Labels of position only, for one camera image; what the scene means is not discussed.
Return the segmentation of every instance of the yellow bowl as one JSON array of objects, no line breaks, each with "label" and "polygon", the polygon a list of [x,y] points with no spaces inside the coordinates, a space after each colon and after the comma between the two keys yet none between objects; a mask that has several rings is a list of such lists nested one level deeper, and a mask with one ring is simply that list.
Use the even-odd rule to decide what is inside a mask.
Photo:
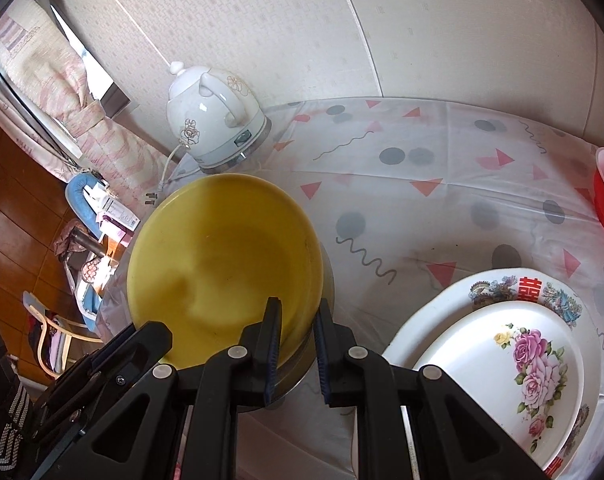
[{"label": "yellow bowl", "polygon": [[166,324],[173,349],[165,360],[187,368],[237,344],[276,296],[283,363],[309,330],[322,272],[315,231],[290,196],[254,176],[207,176],[146,221],[128,267],[128,303],[137,328]]}]

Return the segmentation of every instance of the table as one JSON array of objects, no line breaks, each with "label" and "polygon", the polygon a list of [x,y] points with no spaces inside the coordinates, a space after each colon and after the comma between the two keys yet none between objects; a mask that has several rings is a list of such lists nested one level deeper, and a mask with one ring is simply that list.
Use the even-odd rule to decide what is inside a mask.
[{"label": "table", "polygon": [[[604,454],[604,230],[592,204],[595,146],[544,124],[467,105],[350,98],[269,108],[272,132],[236,168],[284,189],[327,250],[335,321],[383,352],[441,290],[481,270],[533,267],[570,285],[602,343],[600,401],[562,478]],[[196,178],[185,156],[167,190]],[[125,270],[101,330],[129,321]],[[240,478],[351,478],[350,410],[323,404],[317,370],[280,403],[239,422]]]}]

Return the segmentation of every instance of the cloth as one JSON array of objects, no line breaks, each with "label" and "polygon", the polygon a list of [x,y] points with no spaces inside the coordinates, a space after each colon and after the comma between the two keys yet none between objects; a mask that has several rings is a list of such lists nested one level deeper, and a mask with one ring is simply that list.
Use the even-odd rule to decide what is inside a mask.
[{"label": "cloth", "polygon": [[62,371],[62,345],[63,345],[63,333],[60,330],[55,330],[54,334],[51,336],[51,346],[48,349],[48,365],[51,370],[56,373],[61,373]]},{"label": "cloth", "polygon": [[34,104],[64,124],[120,201],[142,217],[166,157],[106,117],[82,59],[34,0],[14,0],[0,19],[0,65]]},{"label": "cloth", "polygon": [[48,173],[68,182],[79,170],[63,160],[31,128],[0,90],[0,127],[23,152],[35,160]]},{"label": "cloth", "polygon": [[71,238],[71,231],[73,231],[75,227],[84,233],[89,234],[88,228],[82,222],[77,219],[69,220],[60,231],[60,236],[53,241],[53,252],[56,256],[60,256],[69,251],[72,253],[81,253],[86,250],[84,246]]},{"label": "cloth", "polygon": [[[595,146],[427,100],[304,102],[266,114],[271,137],[237,170],[280,186],[309,215],[335,276],[335,321],[358,344],[382,353],[413,313],[466,276],[532,267],[580,295],[604,349]],[[185,156],[165,190],[202,178],[196,169]],[[130,249],[98,314],[113,333],[130,320],[128,258]],[[601,372],[593,421],[563,479],[587,478],[604,453],[604,353]],[[240,416],[238,467],[259,480],[351,478],[353,423],[352,410],[323,404],[314,366],[282,403]]]}]

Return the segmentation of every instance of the blue cushion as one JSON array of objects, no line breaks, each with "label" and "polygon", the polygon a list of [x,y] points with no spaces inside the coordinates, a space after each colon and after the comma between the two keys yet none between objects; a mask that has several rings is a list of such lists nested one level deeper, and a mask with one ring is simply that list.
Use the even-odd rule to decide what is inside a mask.
[{"label": "blue cushion", "polygon": [[[95,289],[92,286],[89,286],[86,290],[86,294],[84,295],[84,300],[82,301],[82,306],[89,312],[93,314],[98,313],[98,309],[100,308],[100,303],[102,302],[102,298],[95,292]],[[82,317],[84,318],[84,324],[91,331],[95,332],[95,321],[90,317],[87,317],[82,313]]]},{"label": "blue cushion", "polygon": [[84,225],[97,237],[100,238],[100,226],[95,221],[95,212],[84,198],[84,186],[93,187],[99,181],[91,173],[80,173],[74,176],[71,181],[66,184],[64,195],[71,209],[76,214]]}]

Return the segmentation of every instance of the floral plate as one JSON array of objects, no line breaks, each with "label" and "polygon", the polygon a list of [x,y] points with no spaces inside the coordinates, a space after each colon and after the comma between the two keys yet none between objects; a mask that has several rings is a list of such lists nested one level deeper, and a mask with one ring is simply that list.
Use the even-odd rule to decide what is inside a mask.
[{"label": "floral plate", "polygon": [[562,319],[528,301],[470,313],[446,330],[415,365],[444,369],[546,468],[577,419],[584,368]]},{"label": "floral plate", "polygon": [[[554,479],[562,473],[584,439],[600,387],[601,346],[595,325],[583,302],[569,286],[533,269],[486,270],[468,276],[420,308],[398,330],[383,355],[393,365],[413,368],[435,339],[464,316],[483,306],[512,300],[535,301],[551,309],[572,328],[582,354],[584,392],[578,418],[568,440],[545,470],[547,476]],[[411,444],[408,426],[407,436]],[[357,474],[357,428],[353,442],[351,459]]]}]

